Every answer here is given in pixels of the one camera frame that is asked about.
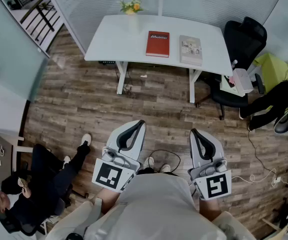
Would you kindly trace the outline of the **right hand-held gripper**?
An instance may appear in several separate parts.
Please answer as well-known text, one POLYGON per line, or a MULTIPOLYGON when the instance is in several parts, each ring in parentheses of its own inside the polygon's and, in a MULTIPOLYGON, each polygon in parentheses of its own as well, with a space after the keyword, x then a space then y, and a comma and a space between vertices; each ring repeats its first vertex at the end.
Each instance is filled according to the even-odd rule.
POLYGON ((188 171, 201 200, 209 201, 231 194, 231 170, 221 142, 211 134, 193 128, 189 134, 193 167, 188 171))

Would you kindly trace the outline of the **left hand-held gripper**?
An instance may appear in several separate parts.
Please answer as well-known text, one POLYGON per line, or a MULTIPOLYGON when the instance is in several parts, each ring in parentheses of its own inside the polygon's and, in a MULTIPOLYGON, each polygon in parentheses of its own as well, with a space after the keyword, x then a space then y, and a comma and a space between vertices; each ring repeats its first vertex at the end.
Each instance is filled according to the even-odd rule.
POLYGON ((112 131, 102 150, 102 157, 96 159, 92 183, 114 192, 123 192, 140 168, 137 159, 145 133, 144 120, 128 122, 112 131))

